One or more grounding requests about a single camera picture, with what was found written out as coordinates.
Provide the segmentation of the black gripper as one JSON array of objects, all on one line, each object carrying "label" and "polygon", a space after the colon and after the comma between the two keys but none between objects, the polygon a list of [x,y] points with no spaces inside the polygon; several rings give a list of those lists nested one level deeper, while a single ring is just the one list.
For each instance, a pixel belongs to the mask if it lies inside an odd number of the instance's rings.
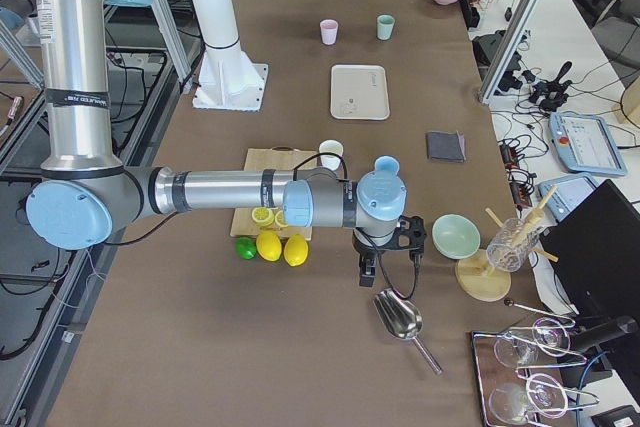
[{"label": "black gripper", "polygon": [[353,230],[352,243],[359,255],[359,286],[373,286],[376,267],[381,265],[383,247],[392,239],[394,230],[377,232],[368,228]]}]

